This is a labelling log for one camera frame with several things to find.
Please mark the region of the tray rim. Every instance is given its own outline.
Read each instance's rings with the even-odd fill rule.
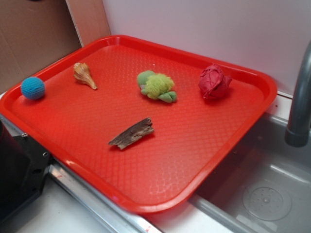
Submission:
[[[256,76],[256,80],[252,80],[253,83],[256,84],[256,86],[262,91],[264,95],[264,100],[261,103],[261,105],[252,113],[251,117],[249,117],[243,125],[232,135],[232,137],[239,138],[239,140],[247,133],[247,131],[256,123],[256,121],[261,117],[261,115],[265,112],[265,110],[271,105],[271,103],[275,100],[276,94],[277,94],[277,86],[273,79],[256,70],[252,70],[249,68],[245,68],[242,66],[234,65],[231,63],[223,62],[220,60],[216,60],[209,57],[204,57],[198,54],[186,52],[183,50],[174,49],[171,47],[167,47],[164,45],[156,44],[153,42],[149,42],[146,40],[141,40],[138,38],[126,36],[126,35],[113,35],[113,36],[107,36],[100,38],[98,40],[95,40],[94,42],[90,43],[89,45],[78,49],[77,51],[74,51],[73,53],[69,54],[68,56],[56,61],[55,63],[51,64],[50,66],[42,69],[41,71],[35,73],[33,76],[40,77],[43,81],[46,81],[50,77],[53,77],[53,75],[59,73],[60,71],[72,66],[75,62],[79,62],[82,58],[92,54],[93,52],[97,51],[100,48],[103,48],[105,46],[113,46],[113,45],[123,45],[126,47],[131,47],[140,51],[146,51],[151,50],[153,54],[159,55],[162,57],[167,58],[167,55],[170,56],[169,59],[184,63],[189,65],[189,63],[185,63],[184,58],[190,58],[192,66],[202,68],[204,69],[206,67],[206,64],[213,62],[218,64],[220,67],[227,67],[234,70],[240,70],[242,72],[248,72],[252,74],[253,76]],[[13,124],[21,128],[25,132],[32,132],[30,135],[32,137],[35,137],[38,142],[40,142],[43,146],[46,144],[49,144],[48,140],[44,138],[42,135],[37,133],[36,131],[33,131],[25,122],[23,122],[18,116],[14,115],[12,112],[10,112],[9,107],[10,104],[16,100],[17,97],[21,95],[20,86],[21,83],[18,83],[17,85],[13,86],[10,90],[8,90],[0,99],[0,112],[8,118],[10,121],[12,121]],[[219,156],[213,156],[213,158],[209,161],[208,164],[206,164],[202,170],[192,179],[190,184],[186,186],[185,189],[183,189],[177,196],[174,198],[159,203],[156,205],[142,205],[137,202],[134,202],[130,198],[128,198],[126,195],[121,193],[119,190],[117,190],[112,185],[108,184],[107,182],[100,179],[98,176],[95,175],[95,173],[92,173],[91,171],[85,169],[84,167],[81,167],[78,165],[77,162],[75,162],[73,158],[73,164],[66,164],[72,171],[77,173],[79,176],[81,176],[83,179],[90,182],[92,186],[94,186],[96,189],[98,189],[100,192],[102,192],[104,195],[107,195],[109,198],[111,198],[114,202],[117,202],[120,206],[123,208],[133,211],[139,214],[145,214],[145,213],[155,213],[155,212],[161,212],[166,209],[172,208],[176,206],[177,204],[182,203],[186,199],[188,199],[192,193],[195,191],[195,189],[198,187],[198,185],[209,175],[210,173],[210,164],[219,164],[222,159],[226,156],[227,151],[230,151],[237,142],[230,143],[221,147],[221,149],[216,153],[222,153],[224,154],[221,156],[221,159]],[[53,149],[51,150],[52,154],[64,154],[64,151],[57,145],[53,145]],[[105,192],[103,192],[103,188],[98,188],[98,184],[101,186],[104,186],[108,188],[105,189]],[[117,200],[114,200],[114,197],[121,197],[122,201],[118,202]]]

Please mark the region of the green yarn toy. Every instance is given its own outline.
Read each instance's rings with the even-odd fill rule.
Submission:
[[[177,99],[176,92],[170,91],[175,86],[174,81],[165,74],[156,74],[147,70],[137,76],[137,83],[140,92],[153,100],[173,103]]]

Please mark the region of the drain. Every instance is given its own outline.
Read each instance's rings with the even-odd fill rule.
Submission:
[[[265,221],[275,221],[289,213],[292,202],[284,189],[266,181],[255,183],[245,189],[243,205],[254,217]]]

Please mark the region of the piece of wood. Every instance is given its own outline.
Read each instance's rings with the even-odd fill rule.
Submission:
[[[148,117],[116,136],[108,144],[118,146],[122,150],[154,131],[155,130],[152,128],[152,121],[150,117]]]

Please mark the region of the white wall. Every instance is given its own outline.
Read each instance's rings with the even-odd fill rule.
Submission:
[[[126,34],[262,71],[293,94],[311,40],[310,0],[103,0]]]

